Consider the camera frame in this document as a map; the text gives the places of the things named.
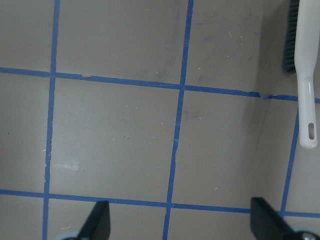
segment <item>floor tile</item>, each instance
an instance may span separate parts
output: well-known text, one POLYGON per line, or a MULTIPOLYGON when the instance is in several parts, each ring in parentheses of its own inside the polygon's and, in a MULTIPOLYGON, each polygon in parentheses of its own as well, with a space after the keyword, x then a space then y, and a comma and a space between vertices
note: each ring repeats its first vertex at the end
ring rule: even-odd
POLYGON ((58 79, 51 192, 165 202, 178 93, 58 79))
POLYGON ((1 239, 41 239, 43 199, 0 195, 1 239))
POLYGON ((187 0, 64 0, 57 71, 179 83, 187 0))
POLYGON ((0 67, 50 71, 53 0, 0 2, 0 67))
POLYGON ((286 216, 284 220, 293 228, 299 228, 320 234, 320 218, 286 216))
POLYGON ((42 192, 49 79, 0 73, 0 188, 42 192))
MULTIPOLYGON (((51 199, 49 203, 48 240, 79 231, 94 202, 51 199)), ((109 240, 162 239, 165 208, 110 204, 111 234, 109 240)))
POLYGON ((169 240, 253 240, 250 215, 245 213, 172 209, 169 240))
MULTIPOLYGON (((316 105, 316 121, 320 123, 320 105, 316 105)), ((286 210, 320 213, 320 147, 306 150, 296 146, 286 210)))
POLYGON ((185 93, 173 202, 280 209, 297 103, 185 93))
POLYGON ((188 85, 297 94, 282 71, 289 1, 194 1, 188 85))

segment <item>cleaning brush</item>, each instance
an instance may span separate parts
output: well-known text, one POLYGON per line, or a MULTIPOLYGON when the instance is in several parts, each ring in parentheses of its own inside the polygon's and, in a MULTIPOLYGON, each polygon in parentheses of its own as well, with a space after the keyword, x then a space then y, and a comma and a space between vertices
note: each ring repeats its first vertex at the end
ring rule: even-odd
POLYGON ((320 36, 320 0, 291 0, 282 68, 296 72, 299 107, 299 143, 317 146, 314 71, 320 36))

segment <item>black object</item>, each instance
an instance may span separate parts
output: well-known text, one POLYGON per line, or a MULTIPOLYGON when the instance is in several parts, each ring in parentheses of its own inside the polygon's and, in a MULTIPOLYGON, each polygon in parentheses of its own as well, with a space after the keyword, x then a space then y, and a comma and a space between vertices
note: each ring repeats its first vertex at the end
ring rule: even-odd
POLYGON ((98 201, 77 237, 64 240, 108 240, 110 236, 110 210, 108 201, 98 201))
POLYGON ((288 23, 284 42, 282 69, 287 73, 295 73, 295 45, 300 0, 291 0, 288 12, 288 23))
POLYGON ((262 198, 251 198, 250 227, 257 240, 320 240, 309 231, 294 231, 262 198))

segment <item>brush handle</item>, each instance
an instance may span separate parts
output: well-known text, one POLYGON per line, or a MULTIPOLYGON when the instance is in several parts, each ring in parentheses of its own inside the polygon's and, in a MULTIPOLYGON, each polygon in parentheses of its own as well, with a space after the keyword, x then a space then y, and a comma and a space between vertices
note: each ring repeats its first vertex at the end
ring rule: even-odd
POLYGON ((320 36, 320 0, 300 0, 296 26, 294 65, 298 85, 299 143, 317 146, 317 123, 313 76, 320 36))

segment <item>hole in handle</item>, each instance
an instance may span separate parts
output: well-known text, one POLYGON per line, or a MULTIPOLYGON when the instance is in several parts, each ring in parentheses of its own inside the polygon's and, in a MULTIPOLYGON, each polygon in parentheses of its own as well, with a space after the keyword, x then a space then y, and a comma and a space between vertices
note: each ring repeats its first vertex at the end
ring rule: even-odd
POLYGON ((311 140, 314 140, 315 139, 315 125, 312 122, 310 122, 308 125, 308 128, 309 128, 309 138, 311 140))

